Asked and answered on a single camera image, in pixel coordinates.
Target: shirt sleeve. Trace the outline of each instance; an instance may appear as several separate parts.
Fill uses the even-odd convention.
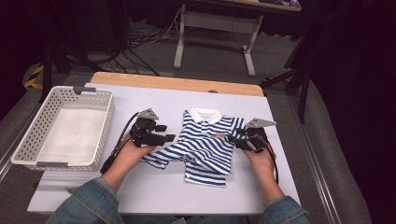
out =
[[[261,224],[269,223],[309,223],[305,211],[290,196],[283,196],[270,202],[262,212]]]
[[[98,177],[76,189],[46,223],[122,223],[116,193]]]

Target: blue and white striped shirt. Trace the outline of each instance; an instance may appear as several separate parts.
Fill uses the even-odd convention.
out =
[[[225,136],[240,137],[236,129],[244,125],[243,119],[222,116],[218,110],[193,107],[184,112],[177,143],[149,153],[142,161],[165,169],[169,161],[181,160],[186,164],[185,181],[225,187],[234,147]]]

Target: basket handle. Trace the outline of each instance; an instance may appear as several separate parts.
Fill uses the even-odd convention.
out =
[[[84,91],[96,92],[96,88],[95,87],[73,87],[73,91],[75,92],[76,95],[81,95],[81,93]]]
[[[67,167],[68,162],[38,161],[36,166],[41,167]]]

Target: white collar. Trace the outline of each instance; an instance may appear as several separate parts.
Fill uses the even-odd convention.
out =
[[[189,109],[189,113],[195,123],[206,120],[210,124],[215,124],[222,118],[221,113],[217,109],[202,109],[192,107]]]

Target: person's right hand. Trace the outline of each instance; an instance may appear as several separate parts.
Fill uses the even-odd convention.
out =
[[[274,177],[275,166],[268,150],[260,153],[244,150],[244,153],[250,160],[251,168],[262,186],[262,201],[264,204],[268,204],[272,200],[284,196],[282,189],[276,183]]]
[[[274,157],[276,158],[276,154],[273,149],[270,147],[270,150],[274,153]],[[259,179],[265,177],[274,178],[274,163],[271,159],[270,153],[268,150],[264,150],[260,153],[254,153],[248,150],[243,150],[245,155],[247,155],[250,160],[251,168],[253,172]]]

